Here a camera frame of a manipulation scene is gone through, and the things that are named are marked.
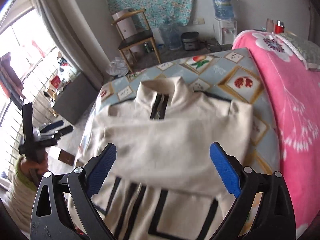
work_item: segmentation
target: chair leg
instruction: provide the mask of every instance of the chair leg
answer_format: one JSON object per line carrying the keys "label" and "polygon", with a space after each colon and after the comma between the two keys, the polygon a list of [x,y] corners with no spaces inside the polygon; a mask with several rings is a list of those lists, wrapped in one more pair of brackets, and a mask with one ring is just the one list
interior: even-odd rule
{"label": "chair leg", "polygon": [[130,55],[132,56],[133,60],[137,63],[137,59],[136,57],[134,56],[134,54],[132,53],[131,49],[128,49]]}
{"label": "chair leg", "polygon": [[131,71],[131,73],[133,73],[133,70],[132,70],[132,68],[130,66],[129,61],[127,60],[127,57],[125,56],[125,54],[123,53],[123,51],[121,49],[119,50],[119,52],[120,52],[121,56],[123,57],[125,63],[127,64],[129,70]]}
{"label": "chair leg", "polygon": [[159,54],[159,51],[158,51],[158,48],[157,48],[156,41],[155,41],[154,37],[151,38],[151,43],[152,43],[153,49],[155,50],[158,62],[159,62],[159,64],[161,64],[160,54]]}

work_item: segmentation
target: red thermos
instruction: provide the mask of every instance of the red thermos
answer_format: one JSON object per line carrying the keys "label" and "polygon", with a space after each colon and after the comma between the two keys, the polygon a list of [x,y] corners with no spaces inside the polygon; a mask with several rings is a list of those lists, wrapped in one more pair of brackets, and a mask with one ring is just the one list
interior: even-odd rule
{"label": "red thermos", "polygon": [[282,21],[277,20],[277,24],[275,27],[275,34],[284,33],[284,23]]}

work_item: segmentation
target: person's arm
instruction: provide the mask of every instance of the person's arm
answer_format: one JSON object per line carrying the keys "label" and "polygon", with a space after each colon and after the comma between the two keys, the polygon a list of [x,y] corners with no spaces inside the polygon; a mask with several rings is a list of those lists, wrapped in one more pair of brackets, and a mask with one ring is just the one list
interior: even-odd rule
{"label": "person's arm", "polygon": [[9,192],[2,199],[13,221],[21,231],[27,233],[30,232],[32,207],[37,191],[37,187],[31,182],[29,169],[37,169],[38,174],[43,175],[48,171],[47,155],[41,164],[27,161],[24,157],[20,158]]}

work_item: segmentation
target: black chair seat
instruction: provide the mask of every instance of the black chair seat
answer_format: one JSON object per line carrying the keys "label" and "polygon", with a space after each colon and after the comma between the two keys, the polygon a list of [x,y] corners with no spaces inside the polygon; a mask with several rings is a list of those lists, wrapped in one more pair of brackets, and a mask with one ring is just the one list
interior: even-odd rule
{"label": "black chair seat", "polygon": [[121,41],[118,50],[124,49],[126,47],[129,47],[133,44],[136,44],[140,41],[146,40],[153,37],[153,33],[151,30],[146,30],[140,33],[137,33],[135,35],[132,35],[126,39],[124,39],[123,41]]}

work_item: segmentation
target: hand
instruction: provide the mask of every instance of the hand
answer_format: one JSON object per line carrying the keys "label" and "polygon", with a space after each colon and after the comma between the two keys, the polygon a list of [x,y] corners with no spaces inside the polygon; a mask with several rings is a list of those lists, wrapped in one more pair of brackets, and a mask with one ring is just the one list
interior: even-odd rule
{"label": "hand", "polygon": [[25,158],[20,162],[20,170],[21,172],[31,181],[30,169],[38,170],[37,173],[39,175],[43,175],[45,172],[48,171],[48,154],[45,152],[44,160],[42,163],[36,163],[33,161],[27,161]]}

